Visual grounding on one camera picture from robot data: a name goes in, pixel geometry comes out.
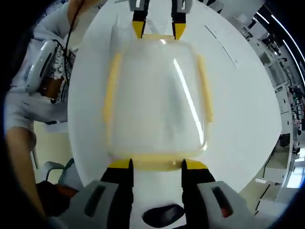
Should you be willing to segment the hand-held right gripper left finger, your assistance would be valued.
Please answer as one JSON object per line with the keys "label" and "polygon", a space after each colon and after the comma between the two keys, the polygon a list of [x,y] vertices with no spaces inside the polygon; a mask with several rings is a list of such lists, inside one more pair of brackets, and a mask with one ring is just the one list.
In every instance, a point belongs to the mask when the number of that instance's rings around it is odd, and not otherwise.
{"label": "hand-held right gripper left finger", "polygon": [[94,180],[71,198],[68,209],[50,217],[50,229],[128,229],[133,204],[133,162],[110,164],[100,180]]}

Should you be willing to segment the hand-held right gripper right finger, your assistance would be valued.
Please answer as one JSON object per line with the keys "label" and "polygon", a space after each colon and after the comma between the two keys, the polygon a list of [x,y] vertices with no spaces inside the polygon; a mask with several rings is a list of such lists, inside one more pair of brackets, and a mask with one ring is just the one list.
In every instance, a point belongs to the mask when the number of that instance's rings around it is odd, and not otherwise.
{"label": "hand-held right gripper right finger", "polygon": [[182,201],[188,229],[255,229],[256,219],[243,199],[208,167],[195,160],[182,162]]}

